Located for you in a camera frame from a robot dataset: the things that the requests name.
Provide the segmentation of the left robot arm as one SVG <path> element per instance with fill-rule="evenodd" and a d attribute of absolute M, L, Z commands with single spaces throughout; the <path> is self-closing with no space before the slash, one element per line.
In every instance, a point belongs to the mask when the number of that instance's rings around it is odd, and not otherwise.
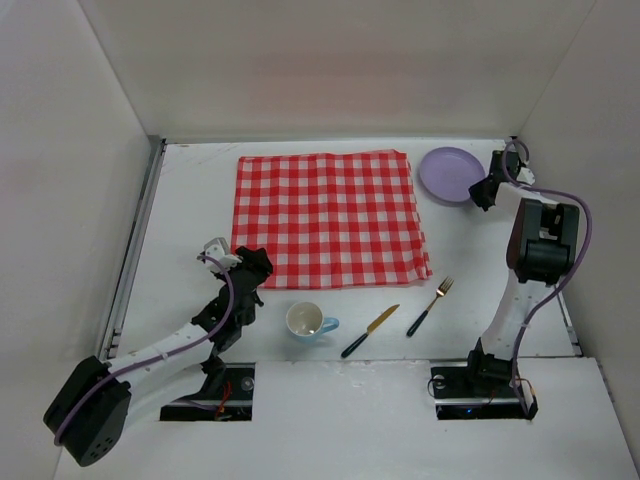
<path fill-rule="evenodd" d="M 241 246 L 201 260 L 222 286 L 197 315 L 167 337 L 110 360 L 89 356 L 72 371 L 43 422 L 80 467 L 106 456 L 137 420 L 176 400 L 211 395 L 224 386 L 221 354 L 256 320 L 257 290 L 273 274 L 265 249 Z"/>

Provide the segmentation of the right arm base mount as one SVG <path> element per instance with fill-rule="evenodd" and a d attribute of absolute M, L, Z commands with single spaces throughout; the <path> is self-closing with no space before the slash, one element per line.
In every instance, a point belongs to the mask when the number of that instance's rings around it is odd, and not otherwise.
<path fill-rule="evenodd" d="M 468 372 L 465 362 L 430 365 L 427 390 L 438 420 L 527 420 L 538 413 L 535 391 L 526 379 L 518 393 L 507 380 L 482 380 Z"/>

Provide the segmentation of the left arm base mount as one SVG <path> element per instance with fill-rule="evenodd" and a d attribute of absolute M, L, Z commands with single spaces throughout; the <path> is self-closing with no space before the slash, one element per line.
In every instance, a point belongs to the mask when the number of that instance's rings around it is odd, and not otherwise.
<path fill-rule="evenodd" d="M 207 377 L 199 391 L 160 410 L 161 422 L 248 422 L 252 420 L 255 363 L 205 364 Z"/>

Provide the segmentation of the white mug blue handle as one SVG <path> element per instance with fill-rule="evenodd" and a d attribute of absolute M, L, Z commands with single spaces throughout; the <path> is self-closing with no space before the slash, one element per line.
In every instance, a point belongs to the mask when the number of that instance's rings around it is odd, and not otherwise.
<path fill-rule="evenodd" d="M 292 305 L 286 313 L 285 322 L 289 333 L 305 343 L 313 343 L 340 326 L 338 319 L 326 317 L 322 310 L 311 302 Z"/>

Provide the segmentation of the gold knife dark handle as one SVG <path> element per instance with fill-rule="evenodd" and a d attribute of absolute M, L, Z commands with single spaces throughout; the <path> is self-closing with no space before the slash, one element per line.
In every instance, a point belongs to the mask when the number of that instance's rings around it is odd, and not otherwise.
<path fill-rule="evenodd" d="M 355 341 L 353 341 L 342 352 L 340 357 L 342 359 L 348 358 L 381 324 L 383 324 L 387 318 L 389 318 L 398 308 L 399 304 L 395 304 L 387 308 L 381 313 L 374 321 L 372 321 L 366 328 L 365 332 L 360 335 Z"/>

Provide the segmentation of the lilac plastic plate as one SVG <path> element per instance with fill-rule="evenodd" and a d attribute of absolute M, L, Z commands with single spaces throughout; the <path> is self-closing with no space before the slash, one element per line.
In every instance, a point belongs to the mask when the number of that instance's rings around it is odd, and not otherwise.
<path fill-rule="evenodd" d="M 485 178 L 485 170 L 468 151 L 440 147 L 423 157 L 419 178 L 426 191 L 439 201 L 462 204 L 471 199 L 469 188 Z"/>

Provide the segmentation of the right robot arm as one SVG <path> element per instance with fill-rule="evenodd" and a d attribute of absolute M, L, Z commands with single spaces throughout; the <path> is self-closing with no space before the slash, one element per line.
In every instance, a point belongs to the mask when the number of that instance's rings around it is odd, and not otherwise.
<path fill-rule="evenodd" d="M 481 395 L 514 387 L 525 329 L 575 265 L 580 210 L 516 183 L 523 168 L 509 148 L 492 154 L 487 177 L 469 188 L 476 206 L 513 216 L 506 250 L 508 280 L 489 327 L 468 355 L 466 381 Z"/>

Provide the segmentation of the red white checkered cloth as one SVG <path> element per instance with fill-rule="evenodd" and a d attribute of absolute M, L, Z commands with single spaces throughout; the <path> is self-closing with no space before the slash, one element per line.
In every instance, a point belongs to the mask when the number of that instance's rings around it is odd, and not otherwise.
<path fill-rule="evenodd" d="M 272 290 L 403 286 L 431 275 L 409 159 L 394 149 L 241 157 L 231 243 L 266 250 Z"/>

